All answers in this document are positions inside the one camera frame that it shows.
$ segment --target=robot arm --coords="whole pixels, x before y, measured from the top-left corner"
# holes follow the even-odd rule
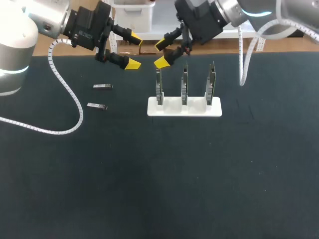
[[[282,18],[293,20],[313,31],[318,31],[319,1],[317,0],[207,0],[197,7],[190,0],[176,0],[175,8],[177,18],[191,33],[192,42],[205,44],[222,33],[223,28],[229,23],[233,27],[238,27],[249,20],[255,30],[258,31],[267,22],[277,19],[276,4],[278,2],[280,2]],[[263,38],[284,38],[295,30],[293,27],[275,25],[263,34]],[[156,47],[158,50],[163,50],[179,36],[174,32],[168,33],[156,44]],[[182,45],[174,52],[167,53],[157,60],[155,65],[158,68],[170,66],[184,52],[187,53],[187,49]]]
[[[142,40],[130,29],[123,29],[114,24],[109,17],[111,6],[100,1],[94,11],[80,7],[78,11],[70,9],[69,0],[13,0],[24,13],[31,18],[40,34],[57,39],[63,34],[77,45],[94,50],[99,48],[96,60],[110,61],[122,69],[138,69],[140,63],[127,56],[111,53],[106,49],[106,42],[113,31],[124,40],[140,45]]]

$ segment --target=white container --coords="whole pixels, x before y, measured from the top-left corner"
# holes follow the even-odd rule
[[[115,23],[134,32],[149,32],[152,30],[153,8],[155,2],[147,4],[115,4]]]

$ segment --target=cable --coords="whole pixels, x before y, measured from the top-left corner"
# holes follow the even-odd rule
[[[243,32],[241,26],[238,27],[239,35],[239,77],[243,77],[243,68],[244,68],[244,45],[243,45]]]
[[[311,37],[313,40],[319,42],[319,34],[317,34],[316,32],[312,31],[311,29],[309,29],[306,26],[303,26],[297,22],[294,22],[292,20],[289,19],[282,19],[281,17],[281,0],[277,0],[276,3],[276,10],[278,10],[279,12],[277,13],[277,17],[280,19],[275,19],[272,20],[268,23],[266,23],[264,26],[262,26],[259,31],[257,32],[257,35],[254,37],[254,39],[251,41],[248,51],[247,51],[247,55],[245,58],[245,64],[244,64],[244,68],[243,68],[243,74],[241,75],[242,72],[242,62],[243,62],[243,45],[242,45],[242,41],[243,41],[243,36],[242,36],[242,32],[241,30],[239,30],[238,28],[238,34],[239,34],[239,48],[240,48],[240,59],[239,59],[239,66],[240,66],[240,85],[243,86],[246,82],[247,79],[247,74],[248,74],[248,69],[249,69],[249,64],[250,64],[250,60],[251,60],[251,56],[254,52],[255,46],[258,42],[259,37],[261,37],[269,28],[275,26],[275,25],[284,25],[284,26],[291,26],[294,27],[300,31],[302,31],[304,34],[308,35],[309,37]]]
[[[72,133],[72,132],[76,131],[80,127],[80,125],[83,122],[83,109],[82,109],[82,106],[81,106],[78,98],[75,96],[75,94],[71,90],[71,88],[67,85],[67,83],[64,81],[64,79],[60,76],[59,72],[56,70],[56,68],[54,66],[54,63],[53,63],[53,60],[52,60],[53,49],[55,48],[56,45],[58,45],[60,43],[64,43],[64,44],[67,44],[67,45],[72,45],[71,44],[71,40],[67,40],[67,39],[57,39],[57,40],[55,40],[49,47],[48,60],[49,60],[49,64],[50,64],[50,67],[51,67],[53,73],[58,78],[58,80],[61,82],[61,84],[65,87],[65,89],[69,92],[69,94],[71,95],[71,97],[73,98],[75,104],[78,107],[79,115],[80,115],[78,123],[73,128],[71,128],[69,130],[66,130],[66,131],[51,131],[51,130],[46,130],[46,129],[34,127],[34,126],[31,126],[31,125],[28,125],[28,124],[25,124],[25,123],[17,122],[15,120],[6,119],[6,118],[3,118],[3,117],[0,117],[0,121],[6,122],[6,123],[11,123],[11,124],[14,124],[14,125],[17,125],[17,126],[20,126],[20,127],[24,127],[24,128],[28,128],[28,129],[31,129],[31,130],[34,130],[34,131],[38,131],[38,132],[41,132],[41,133],[54,134],[54,135],[69,134],[69,133]]]

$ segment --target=white shelf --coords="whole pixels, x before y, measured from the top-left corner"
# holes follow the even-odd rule
[[[161,40],[168,32],[174,31],[180,23],[176,18],[176,9],[174,6],[174,0],[158,0],[154,6],[152,30],[150,32],[136,32],[136,34],[142,40]],[[218,38],[238,38],[237,29],[229,29],[231,27],[226,26],[221,34],[215,37]],[[253,38],[256,36],[254,28],[250,23],[242,25],[243,37]],[[123,40],[122,37],[116,36],[117,40]]]

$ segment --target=white stand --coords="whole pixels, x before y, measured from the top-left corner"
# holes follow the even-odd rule
[[[149,98],[148,116],[159,117],[221,117],[220,98],[214,97],[208,106],[205,97],[188,97],[187,106],[182,105],[181,97],[164,97],[159,106],[156,97]]]

